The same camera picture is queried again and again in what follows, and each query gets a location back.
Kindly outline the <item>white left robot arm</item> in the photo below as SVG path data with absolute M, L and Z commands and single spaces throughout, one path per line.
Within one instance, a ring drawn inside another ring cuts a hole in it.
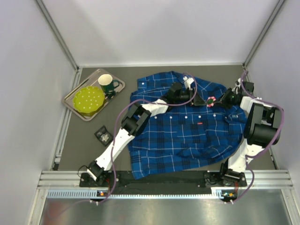
M 109 171 L 116 157 L 129 142 L 140 135 L 150 117 L 164 114 L 172 106 L 190 103 L 192 106 L 205 106 L 206 101 L 197 93 L 197 88 L 190 84 L 183 89 L 179 82 L 174 82 L 166 94 L 154 102 L 140 104 L 138 100 L 130 106 L 121 121 L 121 127 L 106 150 L 87 167 L 87 174 L 98 184 L 105 179 L 105 172 Z

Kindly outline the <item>silver maple leaf brooch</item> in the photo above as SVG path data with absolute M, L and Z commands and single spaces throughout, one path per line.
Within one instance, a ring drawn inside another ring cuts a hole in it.
M 104 135 L 101 136 L 100 140 L 105 143 L 105 142 L 108 142 L 109 139 L 110 139 L 109 135 L 104 134 Z

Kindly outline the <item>pink flower brooch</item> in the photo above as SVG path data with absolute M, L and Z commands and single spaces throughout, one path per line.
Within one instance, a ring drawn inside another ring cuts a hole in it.
M 207 102 L 206 102 L 206 106 L 207 107 L 213 107 L 215 101 L 216 101 L 216 98 L 214 96 L 208 97 Z

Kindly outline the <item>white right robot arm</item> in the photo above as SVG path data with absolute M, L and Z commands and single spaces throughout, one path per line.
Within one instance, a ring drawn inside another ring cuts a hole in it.
M 213 106 L 231 108 L 239 106 L 247 116 L 243 130 L 243 142 L 236 153 L 221 164 L 220 180 L 225 186 L 243 182 L 247 164 L 280 138 L 283 125 L 283 109 L 260 98 L 251 96 L 254 91 L 252 82 L 238 79 L 233 89 L 229 88 L 220 98 L 214 100 Z

